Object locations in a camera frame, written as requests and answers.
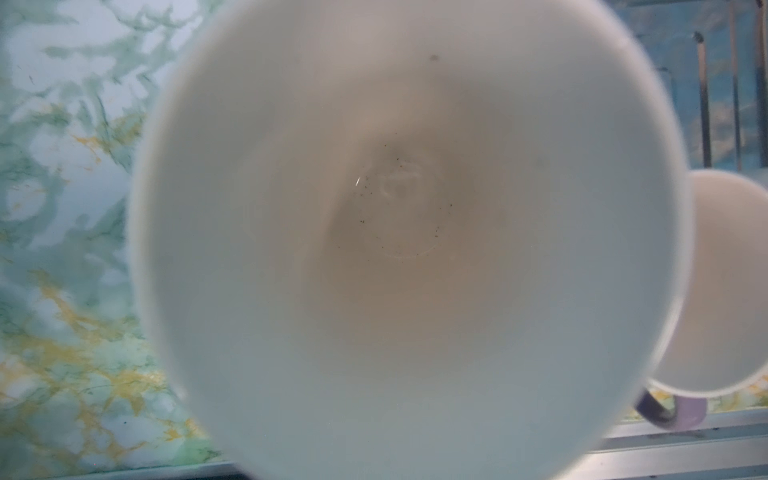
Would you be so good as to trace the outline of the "white mug blue handle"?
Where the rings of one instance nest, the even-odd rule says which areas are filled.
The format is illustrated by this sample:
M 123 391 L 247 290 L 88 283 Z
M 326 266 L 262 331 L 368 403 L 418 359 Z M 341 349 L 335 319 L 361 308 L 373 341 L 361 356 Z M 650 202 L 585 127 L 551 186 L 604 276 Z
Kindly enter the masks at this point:
M 257 479 L 554 478 L 691 272 L 680 126 L 601 1 L 227 1 L 132 177 L 142 329 Z

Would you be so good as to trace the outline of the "white mug purple handle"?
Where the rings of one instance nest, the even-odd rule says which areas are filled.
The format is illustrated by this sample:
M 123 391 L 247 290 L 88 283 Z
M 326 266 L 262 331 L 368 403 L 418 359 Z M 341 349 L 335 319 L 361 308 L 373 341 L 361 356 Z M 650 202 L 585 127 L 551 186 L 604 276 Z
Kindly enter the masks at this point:
M 649 391 L 635 405 L 667 431 L 698 426 L 709 399 L 757 383 L 767 373 L 767 189 L 713 169 L 690 174 L 695 255 L 671 341 L 651 376 L 672 397 Z

